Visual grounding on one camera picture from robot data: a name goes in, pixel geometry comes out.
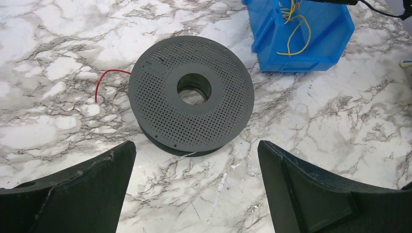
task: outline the white marble surface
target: white marble surface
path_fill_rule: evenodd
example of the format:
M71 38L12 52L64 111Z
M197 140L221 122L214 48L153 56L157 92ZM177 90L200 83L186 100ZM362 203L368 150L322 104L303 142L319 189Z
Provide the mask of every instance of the white marble surface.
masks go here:
M331 70L263 74L241 0L2 0L0 187L132 140L137 159L118 232L272 233L257 157L262 139L342 176L402 187L412 180L412 91L397 63L412 55L411 38L364 5L350 11L357 29ZM155 42L187 34L240 57L256 101L230 144L179 159L142 134L128 75L106 76L98 104L93 91L106 69L131 70Z

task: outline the red wire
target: red wire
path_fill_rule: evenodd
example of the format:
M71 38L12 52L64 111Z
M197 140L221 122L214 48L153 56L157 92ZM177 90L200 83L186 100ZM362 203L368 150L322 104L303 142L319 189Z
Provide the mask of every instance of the red wire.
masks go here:
M104 77L108 72L111 72L111 71L117 71L117 72L123 72L123 73L126 73L126 74L131 74L129 71L124 71L124 70L121 70L121 69L108 69L108 70L106 70L106 71L100 76L100 79L99 79L99 81L97 82L97 85L96 85L96 92L94 93L94 101L95 101L96 103L97 103L97 90L99 90L100 82L102 81L103 77Z

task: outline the blue plastic bin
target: blue plastic bin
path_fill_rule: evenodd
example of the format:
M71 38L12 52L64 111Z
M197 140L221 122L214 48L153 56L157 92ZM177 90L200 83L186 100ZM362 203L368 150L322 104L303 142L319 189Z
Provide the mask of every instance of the blue plastic bin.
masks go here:
M243 0L249 11L257 53L262 71L307 72L325 71L335 65L342 55L355 26L347 6L303 0L300 14L310 25L312 35L308 47L298 55L279 55L287 52L287 42L301 19L285 23L280 12L290 8L290 0ZM290 42L291 52L300 51L306 44L309 31L302 23Z

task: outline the empty spool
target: empty spool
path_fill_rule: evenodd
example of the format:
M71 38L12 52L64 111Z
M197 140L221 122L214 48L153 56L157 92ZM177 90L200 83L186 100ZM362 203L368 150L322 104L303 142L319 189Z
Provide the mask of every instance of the empty spool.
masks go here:
M199 92L199 105L179 93ZM162 150L202 156L233 140L247 125L254 90L240 59L223 45L177 36L151 46L136 62L129 100L143 133Z

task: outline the spool center hole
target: spool center hole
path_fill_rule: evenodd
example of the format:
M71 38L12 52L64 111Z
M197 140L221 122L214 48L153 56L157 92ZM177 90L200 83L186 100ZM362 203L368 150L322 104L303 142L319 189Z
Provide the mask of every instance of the spool center hole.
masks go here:
M210 98L212 87L203 75L191 73L180 78L177 83L177 93L184 102L198 105Z

